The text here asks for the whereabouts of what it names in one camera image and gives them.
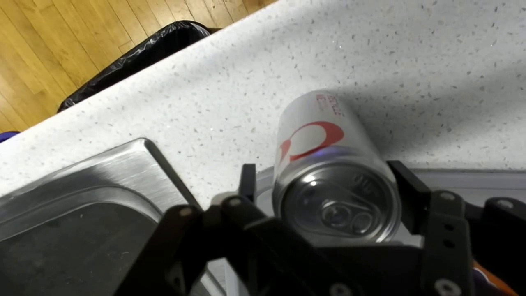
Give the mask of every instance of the stainless steel sink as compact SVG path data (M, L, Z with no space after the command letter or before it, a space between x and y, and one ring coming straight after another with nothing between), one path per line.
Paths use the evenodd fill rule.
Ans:
M112 294L166 208L195 199L148 139L0 197L0 294ZM205 273L199 294L223 294Z

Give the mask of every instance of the soda can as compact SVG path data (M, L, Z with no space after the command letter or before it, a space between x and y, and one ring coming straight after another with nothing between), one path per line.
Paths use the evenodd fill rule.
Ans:
M325 90L296 98L278 138L276 217L319 246L384 241L396 231L394 176L345 100Z

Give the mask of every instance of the black bag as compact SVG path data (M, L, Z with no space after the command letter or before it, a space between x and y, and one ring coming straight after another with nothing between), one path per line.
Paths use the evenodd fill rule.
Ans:
M194 44L195 41L209 36L213 29L205 28L195 21L174 21L148 39L125 52L80 88L72 92L61 105L57 111L62 111L87 97L120 82L125 77L181 51L182 47Z

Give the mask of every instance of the speckled countertop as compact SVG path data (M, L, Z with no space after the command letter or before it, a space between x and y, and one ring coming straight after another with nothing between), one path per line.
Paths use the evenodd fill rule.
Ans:
M347 95L386 157L526 167L523 0L283 0L0 144L0 195L138 136L205 205L273 162L281 110Z

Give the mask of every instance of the can lid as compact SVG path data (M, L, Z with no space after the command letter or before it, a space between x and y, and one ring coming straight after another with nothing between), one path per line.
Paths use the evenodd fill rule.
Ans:
M360 164L327 164L291 182L283 218L317 245L381 241L399 223L393 182Z

